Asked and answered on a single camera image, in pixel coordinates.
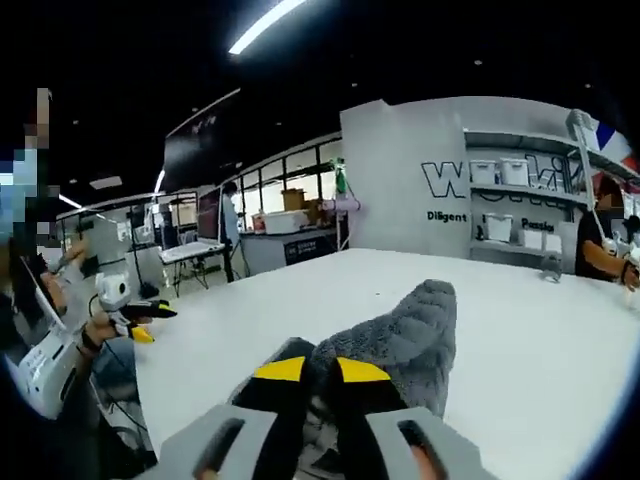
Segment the person's left hand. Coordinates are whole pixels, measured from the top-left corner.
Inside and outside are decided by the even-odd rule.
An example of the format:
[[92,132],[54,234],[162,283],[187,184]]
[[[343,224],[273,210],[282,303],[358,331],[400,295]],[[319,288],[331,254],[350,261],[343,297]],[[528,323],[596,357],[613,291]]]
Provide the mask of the person's left hand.
[[114,323],[104,311],[92,315],[81,330],[83,348],[93,353],[98,353],[105,341],[118,336]]

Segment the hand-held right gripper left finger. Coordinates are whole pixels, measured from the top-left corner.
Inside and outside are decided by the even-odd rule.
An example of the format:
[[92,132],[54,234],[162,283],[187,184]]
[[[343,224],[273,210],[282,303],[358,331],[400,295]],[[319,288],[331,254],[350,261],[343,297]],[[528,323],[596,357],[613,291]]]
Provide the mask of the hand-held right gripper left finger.
[[270,362],[231,403],[218,404],[167,439],[159,479],[291,479],[310,396],[305,356]]

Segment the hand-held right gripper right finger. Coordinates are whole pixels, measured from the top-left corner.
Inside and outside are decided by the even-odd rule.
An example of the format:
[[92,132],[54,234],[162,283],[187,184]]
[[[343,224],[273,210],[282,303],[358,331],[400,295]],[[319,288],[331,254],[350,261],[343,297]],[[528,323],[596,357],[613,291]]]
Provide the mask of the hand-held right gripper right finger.
[[331,367],[331,410],[347,479],[493,479],[479,448],[424,407],[409,408],[390,376],[344,357]]

